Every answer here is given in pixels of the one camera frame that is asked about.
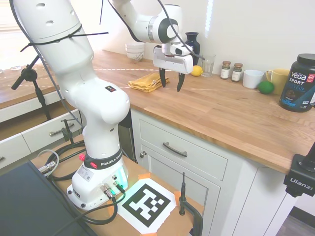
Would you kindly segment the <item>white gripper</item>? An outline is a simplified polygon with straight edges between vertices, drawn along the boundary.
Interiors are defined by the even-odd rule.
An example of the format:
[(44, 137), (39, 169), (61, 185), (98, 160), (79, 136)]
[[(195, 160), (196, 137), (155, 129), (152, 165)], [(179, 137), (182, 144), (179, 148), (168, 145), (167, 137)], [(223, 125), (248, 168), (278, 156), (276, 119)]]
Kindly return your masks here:
[(159, 68), (159, 76), (163, 87), (166, 86), (165, 70), (178, 72), (177, 92), (183, 86), (185, 74), (190, 74), (193, 70), (193, 58), (191, 55), (186, 56), (167, 56), (162, 52), (160, 46), (154, 47), (153, 64)]

